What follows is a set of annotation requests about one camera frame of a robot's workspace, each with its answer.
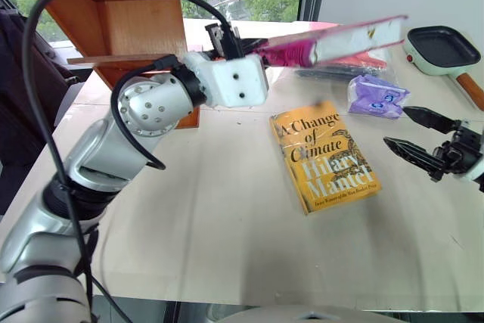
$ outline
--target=black cable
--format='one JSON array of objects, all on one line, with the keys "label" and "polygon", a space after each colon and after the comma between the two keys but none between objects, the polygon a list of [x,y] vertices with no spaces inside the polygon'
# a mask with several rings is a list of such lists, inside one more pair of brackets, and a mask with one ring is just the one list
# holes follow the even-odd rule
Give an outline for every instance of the black cable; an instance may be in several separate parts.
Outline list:
[{"label": "black cable", "polygon": [[[80,251],[80,254],[81,254],[82,265],[83,265],[83,269],[84,269],[84,273],[85,273],[86,294],[87,294],[88,301],[89,301],[89,307],[91,307],[92,306],[92,272],[91,272],[91,266],[90,266],[90,258],[88,256],[86,245],[85,245],[85,242],[84,242],[84,238],[82,236],[82,229],[81,229],[81,226],[80,226],[80,223],[79,223],[79,217],[77,215],[77,211],[76,211],[76,208],[74,206],[72,196],[70,194],[69,179],[67,178],[67,174],[64,170],[64,165],[62,164],[62,159],[61,159],[61,156],[60,156],[59,151],[57,149],[57,146],[54,142],[54,139],[52,138],[50,128],[49,128],[49,125],[48,125],[48,122],[47,122],[47,118],[45,117],[45,113],[44,113],[42,106],[40,104],[39,97],[37,95],[36,85],[33,81],[34,80],[33,53],[31,52],[31,49],[33,47],[34,35],[35,35],[37,23],[39,22],[40,15],[41,15],[42,11],[44,10],[45,6],[50,1],[51,0],[37,0],[37,2],[34,4],[32,10],[30,11],[29,18],[27,19],[26,26],[25,26],[24,33],[23,33],[23,39],[22,39],[23,81],[25,82],[26,92],[27,92],[27,95],[28,95],[28,98],[29,98],[30,105],[33,109],[33,113],[34,113],[34,115],[37,119],[37,122],[39,123],[39,128],[41,129],[41,132],[42,132],[42,135],[45,139],[45,142],[46,142],[46,144],[47,144],[47,146],[48,146],[48,148],[51,152],[52,159],[54,161],[54,165],[55,165],[56,170],[57,170],[58,178],[60,180],[60,183],[64,187],[65,198],[66,198],[66,202],[67,202],[67,209],[69,211],[70,220],[73,224],[74,235],[76,236],[77,244],[79,245],[79,251]],[[234,51],[232,52],[231,57],[243,57],[243,53],[240,50],[240,46],[238,45],[238,42],[235,38],[235,35],[232,33],[232,31],[230,29],[230,24],[224,18],[224,16],[219,11],[217,11],[212,5],[208,4],[207,2],[205,2],[203,0],[188,0],[188,1],[198,5],[199,7],[205,9],[206,11],[210,12],[211,15],[213,15],[215,18],[217,18],[220,21],[221,28],[224,31],[224,35],[227,37],[227,44],[238,46],[238,47],[235,47]],[[151,154],[150,154],[150,156],[151,157],[148,158],[148,159],[151,160],[151,163],[153,163],[154,165],[156,165],[157,167],[159,167],[161,169],[162,169],[162,166],[164,167],[164,165],[159,160],[157,160]],[[110,300],[109,299],[110,298],[109,293],[106,292],[106,290],[104,290],[104,289],[102,289],[101,291],[104,293],[105,297],[108,300]]]},{"label": "black cable", "polygon": [[102,294],[106,297],[109,304],[116,310],[119,316],[125,321],[126,323],[132,323],[132,320],[123,312],[123,310],[116,304],[111,294],[107,292],[106,289],[102,286],[102,284],[93,276],[92,281],[94,282],[95,286],[102,292]]},{"label": "black cable", "polygon": [[143,145],[141,145],[133,136],[133,134],[128,130],[126,127],[125,123],[123,122],[123,119],[121,118],[121,115],[119,114],[119,108],[118,108],[118,100],[119,100],[119,94],[121,93],[121,90],[123,89],[123,86],[133,77],[137,75],[141,75],[142,73],[152,71],[156,67],[154,64],[149,64],[145,67],[138,68],[137,70],[129,71],[126,75],[121,77],[121,79],[116,83],[116,85],[113,88],[113,91],[111,92],[111,99],[110,99],[110,107],[111,107],[111,113],[113,114],[114,121],[116,122],[116,125],[118,126],[119,130],[121,133],[124,135],[126,139],[131,143],[134,149],[139,151],[143,156],[150,160],[150,163],[148,163],[148,166],[152,166],[153,168],[157,169],[165,169],[165,165],[161,162],[161,160],[158,160],[152,153],[147,151]]}]

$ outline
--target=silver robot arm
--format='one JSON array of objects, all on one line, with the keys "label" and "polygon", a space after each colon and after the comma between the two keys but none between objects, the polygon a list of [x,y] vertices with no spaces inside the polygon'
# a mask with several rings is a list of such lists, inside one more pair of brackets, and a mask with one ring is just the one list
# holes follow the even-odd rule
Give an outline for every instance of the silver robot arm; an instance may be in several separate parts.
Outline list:
[{"label": "silver robot arm", "polygon": [[[132,78],[118,109],[135,139],[152,151],[178,121],[200,104],[262,104],[268,91],[257,55],[209,61],[188,53],[177,70]],[[92,124],[65,160],[85,242],[94,252],[105,208],[147,164],[126,140],[111,112]],[[90,322],[79,274],[79,248],[62,185],[54,176],[29,203],[0,252],[0,322]]]}]

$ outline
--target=book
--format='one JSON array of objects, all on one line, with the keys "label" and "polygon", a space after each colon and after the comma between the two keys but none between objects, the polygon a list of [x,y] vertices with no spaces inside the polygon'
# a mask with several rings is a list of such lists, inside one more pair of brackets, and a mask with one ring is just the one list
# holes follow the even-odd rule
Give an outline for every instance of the book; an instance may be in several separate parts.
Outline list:
[{"label": "book", "polygon": [[381,189],[329,101],[271,116],[269,122],[306,214]]}]

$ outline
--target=white table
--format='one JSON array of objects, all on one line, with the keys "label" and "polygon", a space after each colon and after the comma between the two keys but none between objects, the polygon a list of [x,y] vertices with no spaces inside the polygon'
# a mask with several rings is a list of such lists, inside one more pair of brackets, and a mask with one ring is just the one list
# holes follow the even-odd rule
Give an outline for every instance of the white table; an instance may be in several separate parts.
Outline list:
[{"label": "white table", "polygon": [[[400,85],[413,93],[410,104],[482,129],[484,113],[455,82],[423,75],[401,47],[392,53]],[[121,297],[483,311],[484,195],[477,184],[448,175],[431,182],[382,141],[388,135],[432,150],[448,135],[407,117],[348,115],[345,82],[302,79],[290,70],[269,76],[263,106],[203,108],[199,129],[160,142],[155,155],[168,168],[144,169],[109,206],[95,276]],[[54,133],[63,156],[107,112],[108,99],[93,74]],[[315,99],[331,100],[344,115],[383,190],[304,216],[268,118]],[[53,173],[44,150],[0,223],[0,243]]]}]

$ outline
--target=wooden handle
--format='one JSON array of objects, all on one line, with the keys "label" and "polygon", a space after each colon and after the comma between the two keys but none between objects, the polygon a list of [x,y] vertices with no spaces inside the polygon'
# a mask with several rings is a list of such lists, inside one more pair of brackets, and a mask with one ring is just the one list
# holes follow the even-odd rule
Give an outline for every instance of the wooden handle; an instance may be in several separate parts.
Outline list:
[{"label": "wooden handle", "polygon": [[462,73],[457,77],[457,82],[466,90],[474,104],[484,111],[484,91],[476,84],[476,82],[470,77],[469,73]]}]

